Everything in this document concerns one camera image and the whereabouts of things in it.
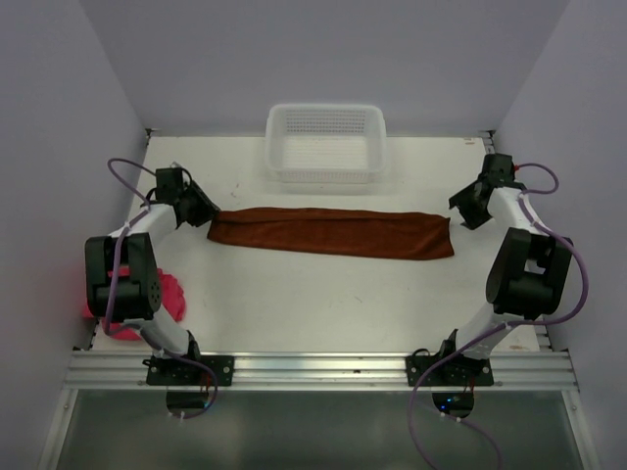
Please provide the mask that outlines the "pink towel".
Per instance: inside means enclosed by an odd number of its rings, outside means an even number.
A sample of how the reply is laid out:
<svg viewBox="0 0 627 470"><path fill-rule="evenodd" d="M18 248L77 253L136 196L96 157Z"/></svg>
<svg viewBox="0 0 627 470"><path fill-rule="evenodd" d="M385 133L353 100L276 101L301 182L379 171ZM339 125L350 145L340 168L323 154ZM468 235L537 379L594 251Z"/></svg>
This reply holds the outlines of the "pink towel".
<svg viewBox="0 0 627 470"><path fill-rule="evenodd" d="M186 313L184 291L175 276L166 273L161 268L158 269L158 275L162 287L163 306L171 318L176 323L180 323L184 319ZM115 333L113 338L116 341L123 342L136 342L140 340L139 335L130 330Z"/></svg>

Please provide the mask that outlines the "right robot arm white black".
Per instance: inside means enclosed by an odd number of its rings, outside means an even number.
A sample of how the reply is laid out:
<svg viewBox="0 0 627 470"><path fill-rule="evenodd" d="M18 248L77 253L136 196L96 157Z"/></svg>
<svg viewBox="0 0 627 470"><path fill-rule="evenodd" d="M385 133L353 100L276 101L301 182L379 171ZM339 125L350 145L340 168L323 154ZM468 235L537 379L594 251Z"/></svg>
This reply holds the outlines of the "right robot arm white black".
<svg viewBox="0 0 627 470"><path fill-rule="evenodd" d="M561 300L572 254L526 206L528 190L515 173L513 157L489 154L476 180L449 200L466 228L494 220L505 236L486 280L486 303L438 351L436 371L448 384L481 371L511 330L555 313Z"/></svg>

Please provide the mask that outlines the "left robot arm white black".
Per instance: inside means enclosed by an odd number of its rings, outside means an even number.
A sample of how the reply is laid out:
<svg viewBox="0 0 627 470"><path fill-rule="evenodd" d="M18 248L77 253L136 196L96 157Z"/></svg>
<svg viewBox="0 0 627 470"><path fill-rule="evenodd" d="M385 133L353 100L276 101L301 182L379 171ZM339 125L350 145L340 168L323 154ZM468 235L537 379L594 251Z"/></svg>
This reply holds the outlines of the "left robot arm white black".
<svg viewBox="0 0 627 470"><path fill-rule="evenodd" d="M132 331L157 359L170 360L169 373L181 384L197 382L204 361L189 331L163 305L155 248L182 225L200 227L219 208L180 165L151 172L154 187L139 194L138 214L121 228L84 244L86 301L105 335Z"/></svg>

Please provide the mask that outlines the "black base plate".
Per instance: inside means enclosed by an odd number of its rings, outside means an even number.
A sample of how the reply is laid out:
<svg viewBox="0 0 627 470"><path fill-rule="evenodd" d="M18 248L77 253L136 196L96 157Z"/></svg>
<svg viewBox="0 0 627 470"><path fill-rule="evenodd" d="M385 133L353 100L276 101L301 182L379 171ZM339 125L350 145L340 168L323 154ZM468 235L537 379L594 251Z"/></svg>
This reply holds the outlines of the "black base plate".
<svg viewBox="0 0 627 470"><path fill-rule="evenodd" d="M200 362L211 369L215 378L197 365L189 365L172 358L144 359L142 364L148 368L146 383L150 386L201 386L214 385L229 387L235 371L235 357L232 355L203 354Z"/></svg>
<svg viewBox="0 0 627 470"><path fill-rule="evenodd" d="M489 359L470 359L463 355L447 360L434 368L423 379L421 376L443 358L419 349L405 357L408 385L414 387L491 387L495 384Z"/></svg>

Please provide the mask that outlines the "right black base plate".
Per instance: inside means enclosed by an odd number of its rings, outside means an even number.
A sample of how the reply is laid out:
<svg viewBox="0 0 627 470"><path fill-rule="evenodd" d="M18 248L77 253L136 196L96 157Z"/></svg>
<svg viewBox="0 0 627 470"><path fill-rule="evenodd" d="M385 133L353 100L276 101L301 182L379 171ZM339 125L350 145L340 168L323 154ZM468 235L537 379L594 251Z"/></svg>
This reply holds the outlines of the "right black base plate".
<svg viewBox="0 0 627 470"><path fill-rule="evenodd" d="M443 358L419 349L405 357L408 385L414 387L491 387L495 384L489 359L470 359L463 355L447 360L434 368L423 379L421 376Z"/></svg>

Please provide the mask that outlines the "brown towel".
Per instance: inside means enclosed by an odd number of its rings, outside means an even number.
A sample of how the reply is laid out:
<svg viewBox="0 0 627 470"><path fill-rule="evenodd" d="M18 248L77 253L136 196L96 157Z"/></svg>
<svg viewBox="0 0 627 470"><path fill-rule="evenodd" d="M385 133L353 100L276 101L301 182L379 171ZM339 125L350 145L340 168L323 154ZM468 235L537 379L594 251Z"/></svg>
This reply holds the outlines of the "brown towel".
<svg viewBox="0 0 627 470"><path fill-rule="evenodd" d="M455 255L450 220L419 211L251 208L222 211L207 238L230 246L372 259Z"/></svg>

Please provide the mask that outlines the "white perforated plastic basket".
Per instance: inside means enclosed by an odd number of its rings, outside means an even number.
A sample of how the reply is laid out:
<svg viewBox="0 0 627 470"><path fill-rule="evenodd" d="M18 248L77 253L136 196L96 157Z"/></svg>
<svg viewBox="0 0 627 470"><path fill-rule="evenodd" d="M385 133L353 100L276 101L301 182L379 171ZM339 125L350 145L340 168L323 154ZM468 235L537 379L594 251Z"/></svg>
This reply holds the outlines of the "white perforated plastic basket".
<svg viewBox="0 0 627 470"><path fill-rule="evenodd" d="M367 184L387 164L387 129L370 105L273 106L265 126L265 166L287 183Z"/></svg>

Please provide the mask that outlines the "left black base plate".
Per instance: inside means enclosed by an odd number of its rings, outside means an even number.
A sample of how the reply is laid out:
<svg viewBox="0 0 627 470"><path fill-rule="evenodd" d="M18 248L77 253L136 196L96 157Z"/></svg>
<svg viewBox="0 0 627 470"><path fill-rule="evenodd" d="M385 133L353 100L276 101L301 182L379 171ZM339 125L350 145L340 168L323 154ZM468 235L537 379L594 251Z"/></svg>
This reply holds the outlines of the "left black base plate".
<svg viewBox="0 0 627 470"><path fill-rule="evenodd" d="M189 365L172 358L144 359L142 364L148 368L146 383L150 386L201 386L214 385L229 387L235 371L235 357L232 355L203 354L200 362L211 369L215 378L197 365Z"/></svg>

